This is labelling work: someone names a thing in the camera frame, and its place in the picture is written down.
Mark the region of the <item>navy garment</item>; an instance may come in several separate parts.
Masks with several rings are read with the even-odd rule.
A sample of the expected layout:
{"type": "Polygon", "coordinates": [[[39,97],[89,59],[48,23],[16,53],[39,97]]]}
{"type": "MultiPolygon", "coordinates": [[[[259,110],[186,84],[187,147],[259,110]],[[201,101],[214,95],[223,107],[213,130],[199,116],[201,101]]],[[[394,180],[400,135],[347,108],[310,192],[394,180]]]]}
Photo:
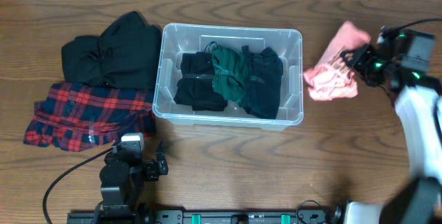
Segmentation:
{"type": "Polygon", "coordinates": [[[252,53],[248,46],[243,46],[242,54],[247,58],[249,75],[241,107],[249,115],[275,120],[280,106],[282,61],[270,47],[260,53],[252,53]]]}

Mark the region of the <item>large black garment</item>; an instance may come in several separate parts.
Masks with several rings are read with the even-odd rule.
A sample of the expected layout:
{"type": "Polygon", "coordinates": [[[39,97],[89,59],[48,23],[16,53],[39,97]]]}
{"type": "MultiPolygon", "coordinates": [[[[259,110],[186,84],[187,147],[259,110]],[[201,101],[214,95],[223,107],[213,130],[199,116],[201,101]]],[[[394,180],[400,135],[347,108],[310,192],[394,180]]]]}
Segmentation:
{"type": "Polygon", "coordinates": [[[161,30],[136,11],[115,20],[100,35],[82,35],[61,48],[66,82],[154,90],[161,30]]]}

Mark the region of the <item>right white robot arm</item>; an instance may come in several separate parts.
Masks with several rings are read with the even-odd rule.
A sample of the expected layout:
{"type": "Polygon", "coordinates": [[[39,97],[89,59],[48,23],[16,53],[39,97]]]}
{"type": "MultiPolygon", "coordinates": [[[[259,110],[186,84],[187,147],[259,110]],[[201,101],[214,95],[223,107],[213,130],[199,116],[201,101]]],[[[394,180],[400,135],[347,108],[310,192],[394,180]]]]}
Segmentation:
{"type": "Polygon", "coordinates": [[[412,24],[383,27],[377,45],[343,51],[345,64],[388,95],[403,126],[410,181],[384,205],[348,201],[328,223],[439,223],[441,203],[441,81],[428,75],[436,37],[412,24]]]}

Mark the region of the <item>black taped garment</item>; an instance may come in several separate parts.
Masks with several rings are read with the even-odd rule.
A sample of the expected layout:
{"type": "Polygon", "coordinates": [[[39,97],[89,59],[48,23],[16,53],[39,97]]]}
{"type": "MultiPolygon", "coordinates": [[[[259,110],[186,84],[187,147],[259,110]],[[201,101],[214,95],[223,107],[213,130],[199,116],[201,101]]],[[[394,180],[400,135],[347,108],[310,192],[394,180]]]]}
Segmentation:
{"type": "Polygon", "coordinates": [[[184,53],[180,64],[182,78],[177,83],[176,104],[193,111],[223,111],[227,101],[213,90],[215,75],[210,53],[184,53]]]}

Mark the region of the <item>dark green garment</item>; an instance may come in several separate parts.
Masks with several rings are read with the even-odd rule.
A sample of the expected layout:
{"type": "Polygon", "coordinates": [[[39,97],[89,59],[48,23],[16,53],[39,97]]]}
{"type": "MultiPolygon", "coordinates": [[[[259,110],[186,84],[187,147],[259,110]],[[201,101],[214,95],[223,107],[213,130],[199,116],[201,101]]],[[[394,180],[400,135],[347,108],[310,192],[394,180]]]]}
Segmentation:
{"type": "Polygon", "coordinates": [[[248,59],[232,48],[210,42],[205,51],[211,54],[214,77],[212,87],[225,100],[242,104],[249,83],[248,59]]]}

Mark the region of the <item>red navy plaid shirt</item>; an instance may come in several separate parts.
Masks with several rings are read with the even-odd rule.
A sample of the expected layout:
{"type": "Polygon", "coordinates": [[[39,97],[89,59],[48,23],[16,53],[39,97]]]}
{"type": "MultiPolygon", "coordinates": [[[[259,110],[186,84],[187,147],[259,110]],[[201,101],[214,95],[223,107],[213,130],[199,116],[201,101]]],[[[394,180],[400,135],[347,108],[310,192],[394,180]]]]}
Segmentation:
{"type": "Polygon", "coordinates": [[[130,88],[53,84],[36,102],[23,143],[84,151],[119,140],[126,133],[155,134],[153,93],[130,88]]]}

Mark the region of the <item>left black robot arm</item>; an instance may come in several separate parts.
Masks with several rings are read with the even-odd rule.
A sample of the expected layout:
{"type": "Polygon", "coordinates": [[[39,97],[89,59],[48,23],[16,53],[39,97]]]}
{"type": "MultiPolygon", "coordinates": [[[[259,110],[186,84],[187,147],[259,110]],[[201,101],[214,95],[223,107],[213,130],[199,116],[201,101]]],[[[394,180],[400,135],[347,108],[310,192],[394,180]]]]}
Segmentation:
{"type": "Polygon", "coordinates": [[[144,160],[140,141],[119,141],[112,146],[99,174],[106,218],[135,218],[144,183],[169,173],[162,142],[155,156],[153,160],[144,160]]]}

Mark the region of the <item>coral pink printed shirt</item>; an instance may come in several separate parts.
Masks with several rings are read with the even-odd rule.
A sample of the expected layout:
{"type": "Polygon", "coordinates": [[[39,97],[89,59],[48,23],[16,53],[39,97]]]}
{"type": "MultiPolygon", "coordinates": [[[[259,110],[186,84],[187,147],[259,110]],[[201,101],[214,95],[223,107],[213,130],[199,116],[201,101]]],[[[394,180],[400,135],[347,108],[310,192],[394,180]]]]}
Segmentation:
{"type": "Polygon", "coordinates": [[[310,97],[315,101],[353,98],[358,95],[354,72],[345,64],[340,54],[369,43],[371,36],[345,21],[325,49],[319,62],[303,73],[310,97]]]}

